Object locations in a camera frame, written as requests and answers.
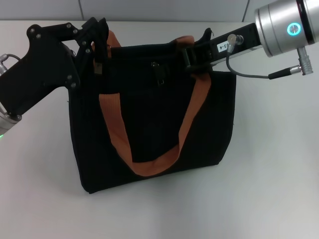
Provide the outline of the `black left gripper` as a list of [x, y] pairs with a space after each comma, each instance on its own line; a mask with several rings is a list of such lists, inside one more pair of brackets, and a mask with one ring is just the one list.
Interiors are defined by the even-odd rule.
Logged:
[[29, 27], [27, 54], [0, 77], [0, 103], [8, 113], [24, 114], [56, 88], [75, 90], [87, 67], [102, 75], [104, 43], [95, 41], [98, 21], [91, 17], [82, 25], [75, 56], [64, 41], [77, 32], [70, 23]]

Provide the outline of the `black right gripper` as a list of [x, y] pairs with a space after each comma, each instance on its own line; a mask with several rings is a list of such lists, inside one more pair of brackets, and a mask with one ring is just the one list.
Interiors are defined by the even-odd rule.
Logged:
[[187, 47], [182, 50], [182, 56], [187, 66], [186, 73], [205, 74], [213, 71], [213, 66], [226, 60], [230, 34], [243, 37], [243, 43], [236, 45], [231, 57], [239, 56], [255, 49], [261, 48], [260, 38], [256, 24], [251, 23], [232, 32], [226, 33], [212, 40], [207, 40], [197, 46]]

